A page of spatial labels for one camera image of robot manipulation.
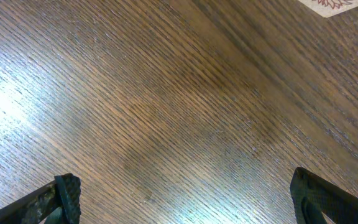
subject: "paper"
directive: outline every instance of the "paper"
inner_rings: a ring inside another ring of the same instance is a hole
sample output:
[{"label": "paper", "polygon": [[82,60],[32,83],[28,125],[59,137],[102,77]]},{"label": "paper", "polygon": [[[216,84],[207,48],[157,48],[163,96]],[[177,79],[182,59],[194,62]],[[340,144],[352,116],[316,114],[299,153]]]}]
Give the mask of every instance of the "paper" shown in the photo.
[{"label": "paper", "polygon": [[330,17],[358,6],[358,0],[299,0],[323,17]]}]

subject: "brown wood surface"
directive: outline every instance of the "brown wood surface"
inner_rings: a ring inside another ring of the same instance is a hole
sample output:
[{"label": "brown wood surface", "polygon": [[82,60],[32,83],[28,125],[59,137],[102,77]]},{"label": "brown wood surface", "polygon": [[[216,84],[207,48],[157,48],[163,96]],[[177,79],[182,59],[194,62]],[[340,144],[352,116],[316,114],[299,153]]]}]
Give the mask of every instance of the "brown wood surface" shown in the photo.
[{"label": "brown wood surface", "polygon": [[358,197],[358,8],[0,1],[0,208],[72,172],[82,223],[295,223]]}]

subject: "playing card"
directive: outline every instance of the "playing card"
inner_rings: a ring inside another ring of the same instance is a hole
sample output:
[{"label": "playing card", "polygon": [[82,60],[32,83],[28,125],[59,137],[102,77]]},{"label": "playing card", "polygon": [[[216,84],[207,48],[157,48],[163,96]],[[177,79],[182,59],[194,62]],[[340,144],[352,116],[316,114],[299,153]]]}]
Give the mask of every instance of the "playing card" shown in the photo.
[{"label": "playing card", "polygon": [[358,6],[358,0],[299,0],[323,17],[330,17]]}]

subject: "black object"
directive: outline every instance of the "black object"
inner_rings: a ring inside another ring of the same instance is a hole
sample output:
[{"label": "black object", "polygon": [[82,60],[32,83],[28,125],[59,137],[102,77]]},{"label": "black object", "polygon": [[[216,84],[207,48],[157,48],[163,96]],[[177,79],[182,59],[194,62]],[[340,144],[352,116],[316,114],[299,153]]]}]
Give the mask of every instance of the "black object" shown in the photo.
[{"label": "black object", "polygon": [[73,174],[56,176],[51,183],[0,209],[0,223],[80,223],[81,181]]},{"label": "black object", "polygon": [[335,223],[358,223],[358,198],[316,174],[296,168],[290,188],[298,224],[325,224],[322,212]]}]

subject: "wood grain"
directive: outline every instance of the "wood grain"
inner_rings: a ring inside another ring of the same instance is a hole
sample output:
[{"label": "wood grain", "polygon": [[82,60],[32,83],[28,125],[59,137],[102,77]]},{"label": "wood grain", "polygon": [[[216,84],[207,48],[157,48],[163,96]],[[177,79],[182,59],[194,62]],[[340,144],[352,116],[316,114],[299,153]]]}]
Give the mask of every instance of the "wood grain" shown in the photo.
[{"label": "wood grain", "polygon": [[72,172],[82,223],[295,223],[358,197],[358,8],[0,1],[0,208]]}]

